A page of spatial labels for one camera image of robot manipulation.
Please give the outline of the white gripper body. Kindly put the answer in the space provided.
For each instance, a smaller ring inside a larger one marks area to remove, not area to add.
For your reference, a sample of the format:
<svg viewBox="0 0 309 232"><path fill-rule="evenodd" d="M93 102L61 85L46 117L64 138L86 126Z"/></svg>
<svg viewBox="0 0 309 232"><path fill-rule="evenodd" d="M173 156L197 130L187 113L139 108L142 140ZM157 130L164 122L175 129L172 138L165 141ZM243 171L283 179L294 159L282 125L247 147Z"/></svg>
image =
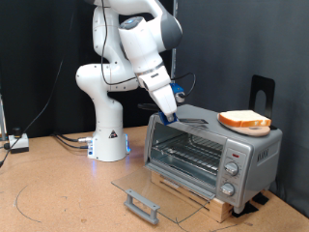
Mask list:
<svg viewBox="0 0 309 232"><path fill-rule="evenodd" d="M166 117L171 117L177 111L174 93L170 86L171 79L165 69L141 74L138 80Z"/></svg>

